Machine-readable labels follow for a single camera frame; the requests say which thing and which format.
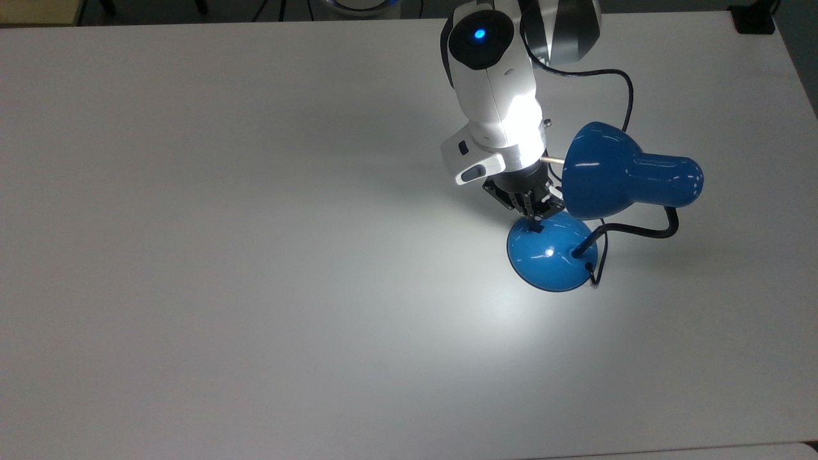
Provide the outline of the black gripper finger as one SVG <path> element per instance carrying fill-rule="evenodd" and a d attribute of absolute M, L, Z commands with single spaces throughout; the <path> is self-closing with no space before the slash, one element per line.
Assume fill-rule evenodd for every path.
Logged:
<path fill-rule="evenodd" d="M 540 222 L 552 218 L 564 210 L 563 192 L 560 186 L 546 181 L 530 190 L 530 219 Z"/>
<path fill-rule="evenodd" d="M 523 218 L 529 232 L 543 232 L 544 202 L 540 192 L 522 189 L 514 181 L 485 180 L 482 189 Z"/>

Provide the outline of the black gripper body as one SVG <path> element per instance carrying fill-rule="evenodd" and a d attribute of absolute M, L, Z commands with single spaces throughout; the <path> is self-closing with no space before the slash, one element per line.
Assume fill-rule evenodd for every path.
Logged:
<path fill-rule="evenodd" d="M 548 166 L 538 160 L 534 165 L 511 172 L 496 175 L 496 195 L 510 196 L 534 192 L 537 196 L 544 196 L 550 192 Z"/>

